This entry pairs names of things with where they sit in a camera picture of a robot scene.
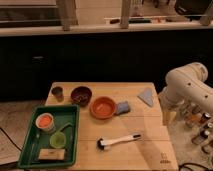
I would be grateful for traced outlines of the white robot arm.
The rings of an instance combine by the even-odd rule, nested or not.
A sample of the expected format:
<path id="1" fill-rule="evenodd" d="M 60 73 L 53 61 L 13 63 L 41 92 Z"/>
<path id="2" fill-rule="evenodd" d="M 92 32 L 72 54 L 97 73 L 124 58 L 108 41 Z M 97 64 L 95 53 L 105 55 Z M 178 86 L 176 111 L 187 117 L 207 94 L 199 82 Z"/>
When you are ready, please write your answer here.
<path id="1" fill-rule="evenodd" d="M 166 86 L 158 94 L 164 125 L 169 124 L 171 112 L 185 101 L 213 114 L 213 88 L 205 84 L 207 78 L 208 70 L 199 62 L 172 69 L 166 74 Z"/>

